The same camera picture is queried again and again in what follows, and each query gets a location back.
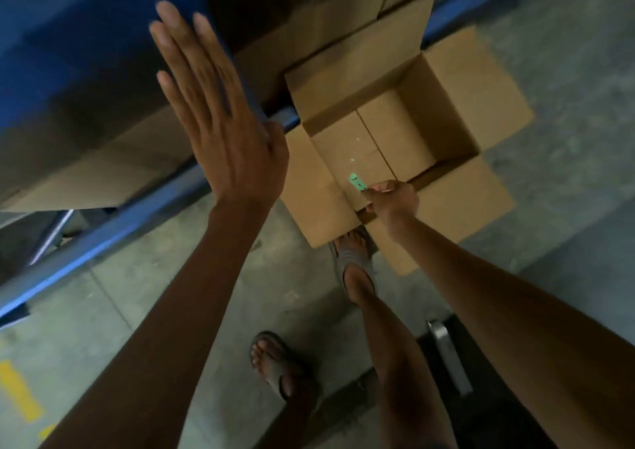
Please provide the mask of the grey rack brace bar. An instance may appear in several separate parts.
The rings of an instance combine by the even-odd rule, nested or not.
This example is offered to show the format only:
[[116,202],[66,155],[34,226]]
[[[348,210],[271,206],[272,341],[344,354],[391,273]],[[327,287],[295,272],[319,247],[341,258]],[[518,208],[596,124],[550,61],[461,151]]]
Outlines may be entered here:
[[34,246],[34,249],[29,254],[25,263],[26,267],[30,267],[36,264],[44,257],[44,255],[52,247],[54,242],[56,242],[61,237],[62,230],[71,220],[74,213],[74,210],[62,210],[56,212],[52,221],[43,230],[40,238]]

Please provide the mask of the blue metal shelf rack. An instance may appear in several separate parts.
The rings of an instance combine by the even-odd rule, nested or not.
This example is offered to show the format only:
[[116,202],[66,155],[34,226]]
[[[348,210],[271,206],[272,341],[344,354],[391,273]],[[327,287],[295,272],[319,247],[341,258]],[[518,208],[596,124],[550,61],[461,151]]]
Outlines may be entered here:
[[[435,1],[422,36],[422,48],[440,39],[440,35],[463,15],[489,0]],[[0,331],[16,325],[30,315],[27,303],[36,295],[91,261],[122,239],[151,221],[174,215],[194,201],[195,196],[209,192],[202,169],[187,162],[147,194],[123,205],[121,209],[97,209],[96,222],[73,237],[69,245],[54,250],[36,264],[23,268],[16,276],[0,285]]]

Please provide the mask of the grey sandal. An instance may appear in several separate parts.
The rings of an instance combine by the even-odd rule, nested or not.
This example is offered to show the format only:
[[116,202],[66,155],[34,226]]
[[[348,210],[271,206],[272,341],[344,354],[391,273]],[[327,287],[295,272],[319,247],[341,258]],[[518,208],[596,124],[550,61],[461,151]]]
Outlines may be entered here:
[[377,296],[371,261],[373,243],[363,227],[357,227],[329,242],[338,284],[356,306],[366,296]]
[[250,344],[249,358],[254,372],[284,402],[302,394],[318,400],[321,388],[313,369],[278,334],[271,331],[256,334]]

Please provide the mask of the black shorts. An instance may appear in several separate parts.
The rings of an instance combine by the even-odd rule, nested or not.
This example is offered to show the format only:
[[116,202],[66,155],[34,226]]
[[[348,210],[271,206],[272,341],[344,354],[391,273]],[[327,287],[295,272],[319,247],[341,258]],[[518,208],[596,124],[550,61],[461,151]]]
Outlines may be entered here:
[[557,449],[460,320],[453,315],[438,321],[448,328],[473,388],[472,394],[460,397],[427,326],[418,343],[449,414],[459,449]]

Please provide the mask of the person's left hand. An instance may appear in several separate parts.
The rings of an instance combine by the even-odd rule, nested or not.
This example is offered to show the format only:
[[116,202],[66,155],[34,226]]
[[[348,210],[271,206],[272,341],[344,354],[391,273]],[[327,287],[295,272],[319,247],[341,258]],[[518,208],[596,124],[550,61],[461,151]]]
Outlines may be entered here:
[[[154,42],[155,21],[148,27]],[[220,119],[195,119],[196,143],[190,146],[219,203],[249,206],[250,211],[266,215],[281,196],[288,168],[276,166],[267,122],[251,108],[234,63],[215,36],[222,49],[215,63],[226,114]]]

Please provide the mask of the person's right hand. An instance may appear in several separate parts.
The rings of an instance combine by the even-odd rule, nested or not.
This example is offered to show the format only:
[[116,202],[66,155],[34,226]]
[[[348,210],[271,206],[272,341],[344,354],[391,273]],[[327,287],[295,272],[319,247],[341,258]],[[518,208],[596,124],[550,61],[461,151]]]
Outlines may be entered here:
[[366,210],[374,213],[388,231],[392,231],[403,220],[413,219],[419,206],[419,198],[414,187],[407,182],[399,182],[400,188],[388,198],[388,201],[366,205]]

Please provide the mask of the low flat cardboard box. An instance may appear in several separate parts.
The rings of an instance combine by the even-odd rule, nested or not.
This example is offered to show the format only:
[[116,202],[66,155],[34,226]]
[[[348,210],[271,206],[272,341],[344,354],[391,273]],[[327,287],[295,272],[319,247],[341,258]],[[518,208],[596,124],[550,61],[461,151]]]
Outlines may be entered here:
[[186,133],[166,106],[30,187],[12,188],[0,196],[0,212],[118,207],[176,173],[191,156]]

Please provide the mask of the person's right forearm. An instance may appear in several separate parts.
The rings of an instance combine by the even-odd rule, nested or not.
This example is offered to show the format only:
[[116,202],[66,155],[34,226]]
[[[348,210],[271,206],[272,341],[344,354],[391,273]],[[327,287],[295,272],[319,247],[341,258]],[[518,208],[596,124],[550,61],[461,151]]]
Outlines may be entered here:
[[635,346],[410,213],[384,223],[560,449],[635,449]]

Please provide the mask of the person's left forearm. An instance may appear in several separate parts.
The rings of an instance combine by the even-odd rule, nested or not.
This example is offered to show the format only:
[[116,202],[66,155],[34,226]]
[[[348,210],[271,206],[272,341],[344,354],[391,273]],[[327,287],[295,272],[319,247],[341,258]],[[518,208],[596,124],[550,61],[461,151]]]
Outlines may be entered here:
[[217,201],[185,264],[39,449],[177,449],[235,283],[274,202]]

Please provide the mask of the person's leg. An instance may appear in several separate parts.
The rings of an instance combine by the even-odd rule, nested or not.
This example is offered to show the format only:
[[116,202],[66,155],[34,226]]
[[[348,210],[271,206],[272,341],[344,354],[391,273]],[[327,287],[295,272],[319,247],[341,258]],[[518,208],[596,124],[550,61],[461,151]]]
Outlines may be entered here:
[[258,333],[250,347],[252,369],[284,401],[253,449],[302,449],[321,388],[313,370],[274,332]]
[[380,386],[391,449],[458,449],[448,412],[417,340],[377,295],[358,302]]

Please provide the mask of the grey left sandal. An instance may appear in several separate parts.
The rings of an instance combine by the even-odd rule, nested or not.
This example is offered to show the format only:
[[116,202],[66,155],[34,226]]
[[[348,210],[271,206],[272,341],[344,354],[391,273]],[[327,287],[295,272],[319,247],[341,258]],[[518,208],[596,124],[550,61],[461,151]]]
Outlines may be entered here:
[[250,344],[249,358],[254,372],[284,402],[302,394],[318,400],[321,388],[313,369],[278,334],[271,331],[256,334]]

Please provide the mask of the person's right leg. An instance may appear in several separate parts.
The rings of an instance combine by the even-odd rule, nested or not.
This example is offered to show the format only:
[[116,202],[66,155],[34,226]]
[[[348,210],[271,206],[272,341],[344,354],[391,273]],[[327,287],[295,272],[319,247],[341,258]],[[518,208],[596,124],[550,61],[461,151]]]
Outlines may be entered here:
[[380,386],[391,449],[458,449],[448,412],[417,340],[377,295],[358,302]]

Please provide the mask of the open empty cardboard box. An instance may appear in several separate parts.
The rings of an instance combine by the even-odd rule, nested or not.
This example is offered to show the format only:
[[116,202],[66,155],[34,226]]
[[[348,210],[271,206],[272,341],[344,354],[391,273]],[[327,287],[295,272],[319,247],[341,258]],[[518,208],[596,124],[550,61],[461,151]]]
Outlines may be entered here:
[[481,154],[534,119],[473,27],[421,48],[433,3],[410,0],[285,75],[300,125],[282,202],[313,248],[363,225],[400,275],[417,265],[351,175],[411,183],[418,219],[458,243],[515,208]]

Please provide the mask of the person's left leg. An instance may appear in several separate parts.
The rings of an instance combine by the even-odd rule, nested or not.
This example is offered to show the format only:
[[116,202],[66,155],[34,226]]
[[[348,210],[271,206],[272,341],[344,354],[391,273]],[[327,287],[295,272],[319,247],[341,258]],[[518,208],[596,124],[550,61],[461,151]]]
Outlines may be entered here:
[[250,347],[252,369],[284,401],[253,449],[302,449],[321,388],[313,370],[274,332],[258,333]]

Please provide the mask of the grey right sandal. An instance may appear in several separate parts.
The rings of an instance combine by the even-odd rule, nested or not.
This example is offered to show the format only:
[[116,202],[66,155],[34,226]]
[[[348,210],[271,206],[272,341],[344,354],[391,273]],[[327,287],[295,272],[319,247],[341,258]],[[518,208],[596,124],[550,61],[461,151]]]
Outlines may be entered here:
[[366,296],[377,296],[371,261],[373,243],[363,227],[357,227],[329,242],[338,284],[356,306]]

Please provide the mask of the silver metal clip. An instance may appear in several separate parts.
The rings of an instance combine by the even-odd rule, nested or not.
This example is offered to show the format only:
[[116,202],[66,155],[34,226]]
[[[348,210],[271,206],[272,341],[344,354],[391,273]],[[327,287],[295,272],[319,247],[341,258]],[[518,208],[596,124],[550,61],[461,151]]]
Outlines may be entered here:
[[438,320],[427,320],[426,324],[457,392],[461,398],[469,396],[473,393],[472,384],[448,328]]

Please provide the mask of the large shadowed cardboard box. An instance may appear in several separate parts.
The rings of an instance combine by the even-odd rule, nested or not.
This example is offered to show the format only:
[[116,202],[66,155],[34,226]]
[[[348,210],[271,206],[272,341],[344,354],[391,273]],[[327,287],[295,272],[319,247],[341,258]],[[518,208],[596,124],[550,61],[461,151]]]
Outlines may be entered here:
[[384,0],[208,0],[220,37],[264,111],[288,104],[284,74],[377,19]]

